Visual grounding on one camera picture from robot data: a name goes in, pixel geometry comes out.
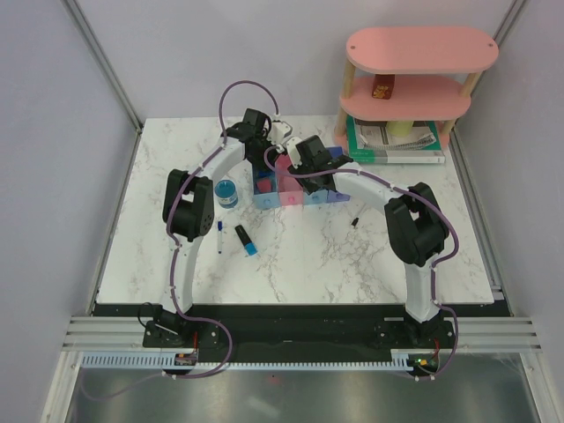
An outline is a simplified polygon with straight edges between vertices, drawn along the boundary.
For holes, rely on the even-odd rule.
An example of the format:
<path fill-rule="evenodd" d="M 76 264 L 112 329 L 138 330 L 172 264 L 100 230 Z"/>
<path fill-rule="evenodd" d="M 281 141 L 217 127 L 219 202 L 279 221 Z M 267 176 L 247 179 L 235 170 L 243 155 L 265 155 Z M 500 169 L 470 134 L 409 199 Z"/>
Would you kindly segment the pink eraser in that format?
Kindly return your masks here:
<path fill-rule="evenodd" d="M 256 180 L 256 190 L 260 194 L 272 192 L 272 181 L 270 177 L 264 177 Z"/>

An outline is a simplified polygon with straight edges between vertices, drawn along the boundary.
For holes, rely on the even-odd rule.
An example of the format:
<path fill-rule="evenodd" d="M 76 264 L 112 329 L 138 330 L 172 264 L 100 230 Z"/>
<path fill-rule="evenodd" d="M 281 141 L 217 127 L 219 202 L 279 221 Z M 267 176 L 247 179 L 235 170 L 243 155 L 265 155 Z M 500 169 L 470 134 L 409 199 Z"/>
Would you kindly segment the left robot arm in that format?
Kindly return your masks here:
<path fill-rule="evenodd" d="M 218 143 L 190 170 L 172 170 L 167 177 L 162 218 L 170 238 L 172 261 L 162 307 L 184 315 L 193 306 L 193 278 L 198 250 L 213 229 L 214 187 L 235 166 L 248 161 L 264 165 L 292 134 L 292 127 L 254 109 L 222 131 Z"/>

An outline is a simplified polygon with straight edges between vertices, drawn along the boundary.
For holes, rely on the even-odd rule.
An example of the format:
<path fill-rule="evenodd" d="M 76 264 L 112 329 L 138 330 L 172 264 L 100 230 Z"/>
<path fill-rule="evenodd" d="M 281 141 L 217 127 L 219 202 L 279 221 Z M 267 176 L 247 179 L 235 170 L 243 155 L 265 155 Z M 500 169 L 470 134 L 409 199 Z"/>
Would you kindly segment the pink drawer bin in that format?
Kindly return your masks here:
<path fill-rule="evenodd" d="M 288 173 L 291 164 L 287 155 L 280 155 L 275 161 L 278 197 L 282 207 L 303 204 L 304 192 L 301 185 L 296 179 L 281 174 Z"/>

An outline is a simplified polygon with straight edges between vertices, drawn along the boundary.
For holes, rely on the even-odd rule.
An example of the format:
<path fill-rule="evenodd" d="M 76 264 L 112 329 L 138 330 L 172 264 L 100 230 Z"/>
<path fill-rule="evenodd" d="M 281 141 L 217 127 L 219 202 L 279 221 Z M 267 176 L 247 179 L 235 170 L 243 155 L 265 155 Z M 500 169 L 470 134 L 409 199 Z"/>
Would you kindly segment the purple drawer bin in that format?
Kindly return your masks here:
<path fill-rule="evenodd" d="M 335 159 L 336 157 L 342 155 L 344 153 L 343 148 L 340 146 L 330 146 L 328 148 L 331 157 Z M 348 195 L 342 194 L 337 191 L 329 190 L 327 194 L 327 202 L 328 203 L 340 203 L 340 202 L 348 202 L 350 197 Z"/>

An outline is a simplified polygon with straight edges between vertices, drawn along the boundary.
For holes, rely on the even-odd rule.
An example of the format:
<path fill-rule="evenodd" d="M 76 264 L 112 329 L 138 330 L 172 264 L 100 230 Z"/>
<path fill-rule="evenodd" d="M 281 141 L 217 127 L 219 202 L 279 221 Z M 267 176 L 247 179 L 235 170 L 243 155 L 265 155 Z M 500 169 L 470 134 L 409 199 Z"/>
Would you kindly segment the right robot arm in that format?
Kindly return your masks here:
<path fill-rule="evenodd" d="M 307 193 L 336 191 L 382 212 L 392 251 L 404 263 L 405 310 L 411 318 L 403 327 L 405 340 L 417 347 L 426 345 L 435 336 L 431 320 L 439 314 L 431 264 L 449 237 L 433 191 L 422 182 L 395 186 L 344 154 L 334 157 L 318 136 L 291 137 L 286 152 L 287 171 Z"/>

